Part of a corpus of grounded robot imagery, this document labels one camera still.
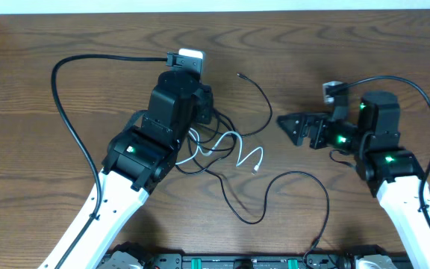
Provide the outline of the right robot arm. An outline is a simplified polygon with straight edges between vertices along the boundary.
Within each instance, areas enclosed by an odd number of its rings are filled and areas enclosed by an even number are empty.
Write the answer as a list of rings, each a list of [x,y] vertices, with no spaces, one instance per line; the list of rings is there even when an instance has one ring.
[[[353,168],[386,211],[414,268],[430,268],[430,192],[414,154],[399,145],[400,107],[389,92],[361,97],[357,124],[331,113],[295,113],[277,123],[300,146],[332,147],[353,155]]]

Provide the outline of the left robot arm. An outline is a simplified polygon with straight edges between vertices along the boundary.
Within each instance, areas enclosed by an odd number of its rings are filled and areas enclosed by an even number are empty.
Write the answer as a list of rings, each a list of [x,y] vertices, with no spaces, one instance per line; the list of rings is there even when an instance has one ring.
[[[199,71],[161,73],[141,125],[127,125],[110,141],[96,184],[42,268],[95,268],[175,166],[191,124],[208,119],[206,104],[212,100]]]

